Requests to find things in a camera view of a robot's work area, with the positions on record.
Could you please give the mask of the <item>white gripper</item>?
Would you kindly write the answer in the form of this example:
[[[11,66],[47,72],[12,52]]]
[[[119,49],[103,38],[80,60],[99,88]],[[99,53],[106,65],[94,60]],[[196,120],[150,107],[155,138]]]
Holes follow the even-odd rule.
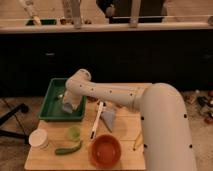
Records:
[[[77,110],[82,100],[82,95],[74,94],[68,90],[65,91],[62,98],[62,109],[72,114]]]

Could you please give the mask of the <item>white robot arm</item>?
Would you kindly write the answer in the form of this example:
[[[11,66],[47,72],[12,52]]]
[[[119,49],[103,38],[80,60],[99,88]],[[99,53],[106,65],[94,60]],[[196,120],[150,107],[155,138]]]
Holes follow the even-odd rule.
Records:
[[[186,106],[173,86],[95,83],[88,70],[80,69],[65,82],[64,110],[73,112],[84,96],[140,112],[147,171],[197,171]]]

